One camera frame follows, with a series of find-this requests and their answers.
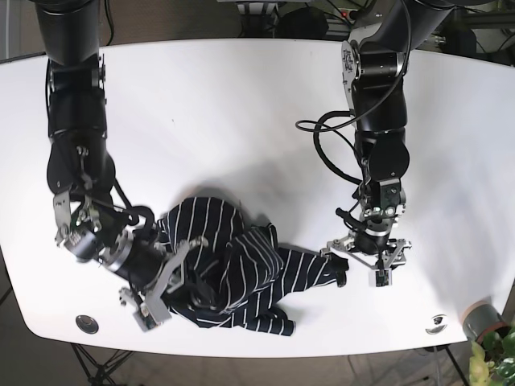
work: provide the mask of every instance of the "green leaf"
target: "green leaf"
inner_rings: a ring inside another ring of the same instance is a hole
[[[515,360],[513,358],[506,358],[503,360],[496,370],[497,375],[503,378],[509,378],[515,374]]]
[[[470,358],[469,374],[471,382],[486,383],[489,379],[488,365],[478,356]]]
[[[477,342],[472,341],[472,356],[484,361],[484,349]]]
[[[505,354],[508,356],[515,356],[515,332],[508,334],[502,339],[502,348],[505,349]]]
[[[500,342],[501,336],[495,331],[490,331],[483,338],[483,347],[486,351],[490,351]]]
[[[504,386],[511,386],[515,384],[515,375],[510,376],[508,379],[505,380]]]

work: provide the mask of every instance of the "flower pot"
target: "flower pot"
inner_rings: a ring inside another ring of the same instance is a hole
[[[509,324],[487,302],[477,302],[468,307],[460,321],[467,338],[478,344],[482,344],[483,337],[488,332],[496,331],[501,337],[505,337],[510,330]]]

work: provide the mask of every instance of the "metal plate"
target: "metal plate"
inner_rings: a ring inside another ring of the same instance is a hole
[[[86,334],[96,334],[98,332],[97,321],[88,315],[77,316],[75,323],[77,323],[77,326]]]

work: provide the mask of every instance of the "potted plant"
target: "potted plant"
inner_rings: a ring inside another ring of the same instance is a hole
[[[472,341],[471,386],[515,385],[515,327],[487,302],[469,307],[462,326]]]

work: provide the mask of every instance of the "floor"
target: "floor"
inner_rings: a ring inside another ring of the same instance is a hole
[[[43,51],[33,4],[17,0],[14,3],[22,23],[17,46],[11,50],[18,55]],[[228,38],[238,36],[241,29],[234,5],[218,4],[215,0],[112,0],[111,7],[116,28],[113,44]],[[101,41],[105,43],[108,38],[109,27],[102,10]],[[7,288],[2,260],[0,294]],[[506,311],[510,319],[512,310],[515,310],[515,301],[510,298]],[[99,362],[113,353],[99,347],[89,349]],[[466,372],[468,344],[453,345],[451,350]],[[461,385],[445,352],[438,353],[437,358],[443,384]],[[113,378],[120,383],[146,386],[434,385],[434,359],[433,354],[421,349],[309,359],[219,359],[136,353]],[[26,328],[14,294],[0,309],[0,380],[9,386],[87,384],[69,344],[41,339]]]

